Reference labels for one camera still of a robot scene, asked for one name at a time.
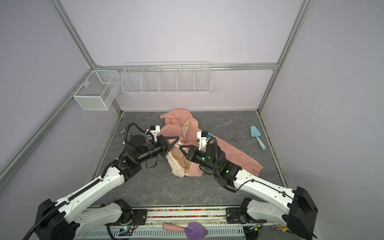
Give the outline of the white mesh box basket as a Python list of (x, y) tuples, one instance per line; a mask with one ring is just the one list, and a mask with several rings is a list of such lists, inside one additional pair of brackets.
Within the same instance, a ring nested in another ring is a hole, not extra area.
[(93, 70), (75, 91), (74, 99), (83, 110), (107, 111), (121, 87), (118, 71)]

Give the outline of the yellow-handled pliers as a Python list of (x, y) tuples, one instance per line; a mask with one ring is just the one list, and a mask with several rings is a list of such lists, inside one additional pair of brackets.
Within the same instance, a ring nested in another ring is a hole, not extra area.
[(271, 230), (290, 233), (290, 229), (286, 225), (278, 224), (270, 227)]

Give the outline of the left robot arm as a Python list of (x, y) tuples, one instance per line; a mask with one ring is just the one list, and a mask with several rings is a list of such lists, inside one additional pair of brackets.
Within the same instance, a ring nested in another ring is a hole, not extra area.
[(166, 156), (179, 142), (179, 137), (164, 137), (150, 130), (140, 131), (139, 135), (125, 135), (123, 151), (104, 168), (100, 176), (55, 202), (48, 199), (41, 203), (35, 224), (24, 239), (28, 240), (36, 234), (40, 240), (72, 240), (105, 224), (128, 223), (132, 218), (132, 209), (124, 200), (87, 213), (84, 210), (131, 179), (141, 170), (142, 162)]

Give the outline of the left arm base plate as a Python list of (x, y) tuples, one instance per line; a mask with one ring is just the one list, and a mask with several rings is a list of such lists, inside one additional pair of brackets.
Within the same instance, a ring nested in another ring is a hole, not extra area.
[(120, 218), (114, 222), (109, 223), (111, 226), (141, 226), (146, 224), (148, 210), (147, 209), (133, 209), (131, 211), (124, 211)]

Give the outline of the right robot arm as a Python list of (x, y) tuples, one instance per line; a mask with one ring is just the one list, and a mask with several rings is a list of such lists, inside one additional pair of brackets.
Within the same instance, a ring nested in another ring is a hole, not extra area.
[(179, 149), (188, 161), (212, 175), (224, 189), (232, 193), (245, 191), (275, 206), (277, 219), (292, 233), (305, 240), (316, 237), (319, 210), (306, 189), (278, 186), (249, 173), (227, 160), (216, 138), (208, 140), (204, 151), (194, 145), (181, 145)]

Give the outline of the purple pink-handled scoop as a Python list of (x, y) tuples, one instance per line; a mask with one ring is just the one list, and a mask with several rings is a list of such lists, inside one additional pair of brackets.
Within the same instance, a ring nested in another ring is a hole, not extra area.
[(191, 222), (186, 227), (164, 223), (163, 230), (185, 233), (189, 240), (202, 240), (208, 234), (207, 229), (196, 222)]

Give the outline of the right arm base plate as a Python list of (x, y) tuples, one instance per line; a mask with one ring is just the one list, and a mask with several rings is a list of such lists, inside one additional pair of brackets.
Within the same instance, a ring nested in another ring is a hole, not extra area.
[(246, 212), (240, 208), (226, 208), (226, 221), (228, 224), (250, 224), (255, 219), (251, 218)]

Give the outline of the teal plastic trowel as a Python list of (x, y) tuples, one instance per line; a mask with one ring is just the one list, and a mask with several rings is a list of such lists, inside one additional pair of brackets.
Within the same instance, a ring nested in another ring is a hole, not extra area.
[(251, 136), (253, 138), (256, 138), (257, 142), (259, 143), (260, 147), (262, 150), (266, 150), (267, 147), (265, 146), (265, 144), (263, 143), (263, 141), (261, 140), (261, 133), (260, 131), (257, 129), (256, 126), (251, 126), (250, 127), (250, 131), (251, 131)]

